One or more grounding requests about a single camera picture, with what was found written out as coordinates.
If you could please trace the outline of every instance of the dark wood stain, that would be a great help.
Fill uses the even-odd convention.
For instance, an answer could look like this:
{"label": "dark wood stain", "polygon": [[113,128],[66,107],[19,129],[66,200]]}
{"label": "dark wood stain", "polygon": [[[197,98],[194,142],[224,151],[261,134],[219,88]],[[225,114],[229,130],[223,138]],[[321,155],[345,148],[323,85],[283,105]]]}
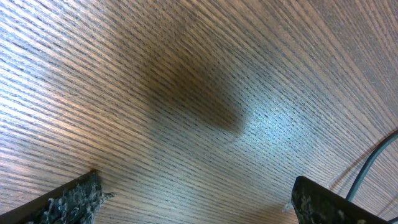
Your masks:
{"label": "dark wood stain", "polygon": [[[0,2],[0,213],[90,169],[97,223],[296,223],[398,127],[395,1]],[[397,143],[354,202],[398,216]]]}

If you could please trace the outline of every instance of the brown wood grain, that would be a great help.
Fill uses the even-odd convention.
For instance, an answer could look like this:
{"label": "brown wood grain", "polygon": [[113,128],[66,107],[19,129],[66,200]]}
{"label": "brown wood grain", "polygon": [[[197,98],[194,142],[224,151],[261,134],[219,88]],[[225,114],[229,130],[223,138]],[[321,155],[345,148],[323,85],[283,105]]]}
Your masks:
{"label": "brown wood grain", "polygon": [[[95,168],[97,223],[297,223],[398,127],[395,1],[0,2],[0,213]],[[398,144],[355,204],[398,216]]]}

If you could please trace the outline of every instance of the wood grain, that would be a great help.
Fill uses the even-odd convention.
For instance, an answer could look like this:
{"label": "wood grain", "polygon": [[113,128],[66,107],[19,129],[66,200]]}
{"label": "wood grain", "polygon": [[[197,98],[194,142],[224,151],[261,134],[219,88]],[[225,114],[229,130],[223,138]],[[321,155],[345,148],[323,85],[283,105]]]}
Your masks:
{"label": "wood grain", "polygon": [[[398,127],[395,1],[0,2],[0,213],[95,168],[97,223],[297,223]],[[398,216],[397,143],[354,202]]]}

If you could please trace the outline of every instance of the cable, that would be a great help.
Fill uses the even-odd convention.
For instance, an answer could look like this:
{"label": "cable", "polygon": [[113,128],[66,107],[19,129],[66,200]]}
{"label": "cable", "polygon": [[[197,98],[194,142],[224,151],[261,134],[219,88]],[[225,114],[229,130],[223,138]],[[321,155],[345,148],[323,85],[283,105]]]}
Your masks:
{"label": "cable", "polygon": [[[346,200],[350,202],[353,201],[354,196],[359,189],[359,186],[361,185],[363,179],[365,178],[365,175],[368,173],[369,169],[371,168],[373,162],[380,155],[380,153],[397,138],[398,138],[398,130],[394,131],[392,134],[390,134],[387,138],[385,138],[382,142],[380,142],[380,144],[376,146],[376,148],[373,150],[368,159],[366,159],[365,164],[362,166],[361,170],[359,171],[359,174],[356,176],[354,183],[347,194]],[[389,222],[390,223],[398,222],[398,217],[393,218]]]}

